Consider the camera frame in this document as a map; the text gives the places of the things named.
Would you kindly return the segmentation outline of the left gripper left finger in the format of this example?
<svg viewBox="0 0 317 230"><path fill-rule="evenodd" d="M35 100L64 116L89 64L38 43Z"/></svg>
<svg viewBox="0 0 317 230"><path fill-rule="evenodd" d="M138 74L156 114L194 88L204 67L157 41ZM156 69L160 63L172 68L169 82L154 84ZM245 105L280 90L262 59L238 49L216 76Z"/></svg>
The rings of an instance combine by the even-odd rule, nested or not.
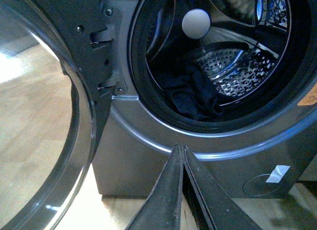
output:
<svg viewBox="0 0 317 230"><path fill-rule="evenodd" d="M181 147L172 150L145 203L127 230L178 230L181 220L183 160Z"/></svg>

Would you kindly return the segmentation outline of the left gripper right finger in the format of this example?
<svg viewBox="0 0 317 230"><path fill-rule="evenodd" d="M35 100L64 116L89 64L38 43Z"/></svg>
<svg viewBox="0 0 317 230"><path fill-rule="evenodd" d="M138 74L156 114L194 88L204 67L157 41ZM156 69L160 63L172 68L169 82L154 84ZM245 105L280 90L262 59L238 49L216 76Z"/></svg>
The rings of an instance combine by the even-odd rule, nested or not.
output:
<svg viewBox="0 0 317 230"><path fill-rule="evenodd" d="M200 230L260 230L206 167L183 146L183 194Z"/></svg>

